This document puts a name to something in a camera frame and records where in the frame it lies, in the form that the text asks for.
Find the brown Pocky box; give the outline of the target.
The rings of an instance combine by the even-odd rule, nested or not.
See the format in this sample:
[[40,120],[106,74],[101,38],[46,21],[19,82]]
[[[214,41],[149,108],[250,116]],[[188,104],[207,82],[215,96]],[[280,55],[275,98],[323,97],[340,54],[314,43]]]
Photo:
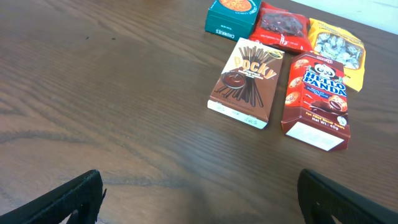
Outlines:
[[264,129],[279,79],[284,52],[240,38],[214,89],[207,107],[257,129]]

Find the teal cookie box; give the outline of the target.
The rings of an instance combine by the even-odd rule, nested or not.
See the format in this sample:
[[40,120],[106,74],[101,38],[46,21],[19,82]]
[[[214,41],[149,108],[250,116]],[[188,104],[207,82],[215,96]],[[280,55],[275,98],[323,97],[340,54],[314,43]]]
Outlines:
[[253,32],[261,0],[215,0],[208,9],[205,31],[227,39],[247,39]]

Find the red Hello Panda box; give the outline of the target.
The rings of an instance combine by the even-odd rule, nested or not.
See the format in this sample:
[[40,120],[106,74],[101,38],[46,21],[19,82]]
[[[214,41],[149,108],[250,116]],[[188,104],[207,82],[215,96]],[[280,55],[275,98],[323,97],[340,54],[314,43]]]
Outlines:
[[351,138],[342,63],[305,52],[292,59],[282,115],[285,135],[324,151]]

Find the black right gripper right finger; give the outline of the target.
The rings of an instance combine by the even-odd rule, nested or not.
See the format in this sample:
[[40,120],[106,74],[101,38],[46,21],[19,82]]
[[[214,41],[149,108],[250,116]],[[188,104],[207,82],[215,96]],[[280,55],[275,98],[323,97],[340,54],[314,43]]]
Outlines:
[[298,202],[306,224],[396,224],[397,213],[373,202],[311,169],[297,182]]

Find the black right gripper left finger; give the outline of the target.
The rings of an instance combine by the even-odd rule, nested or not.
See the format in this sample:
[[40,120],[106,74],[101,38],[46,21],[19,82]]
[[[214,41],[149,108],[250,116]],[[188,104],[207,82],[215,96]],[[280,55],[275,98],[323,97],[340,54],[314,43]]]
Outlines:
[[106,191],[98,170],[89,170],[37,199],[1,215],[1,223],[90,223],[98,214]]

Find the red raisin bag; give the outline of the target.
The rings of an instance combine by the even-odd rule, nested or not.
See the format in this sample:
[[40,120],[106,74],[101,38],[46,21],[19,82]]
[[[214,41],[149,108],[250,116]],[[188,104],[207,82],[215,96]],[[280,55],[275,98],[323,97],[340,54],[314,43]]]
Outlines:
[[261,2],[249,40],[291,52],[310,52],[313,48],[308,39],[309,25],[309,19],[301,14]]

